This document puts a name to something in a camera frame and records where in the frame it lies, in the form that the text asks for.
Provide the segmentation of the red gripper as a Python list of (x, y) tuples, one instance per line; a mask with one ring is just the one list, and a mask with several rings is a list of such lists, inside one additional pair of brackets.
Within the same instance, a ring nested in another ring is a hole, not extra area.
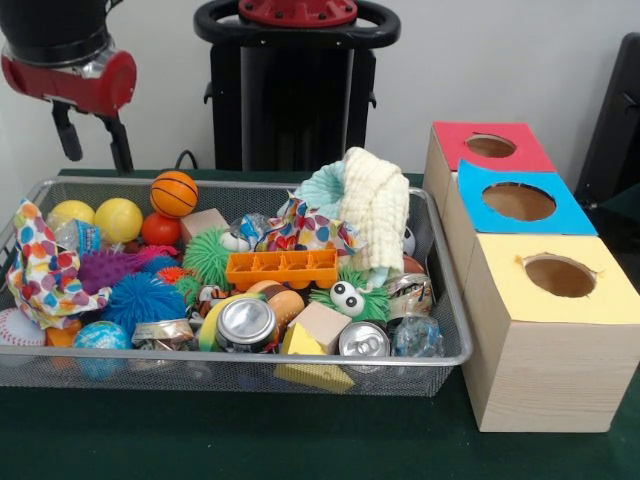
[(110, 45), (98, 56), (77, 66), (45, 68), (26, 64), (8, 47), (1, 53), (5, 80), (16, 92), (52, 102), (52, 117), (65, 156), (72, 162), (83, 158), (75, 126), (69, 120), (70, 105), (79, 111), (103, 115), (111, 135), (111, 153), (119, 175), (134, 171), (128, 136), (119, 117), (131, 102), (137, 81), (133, 56)]

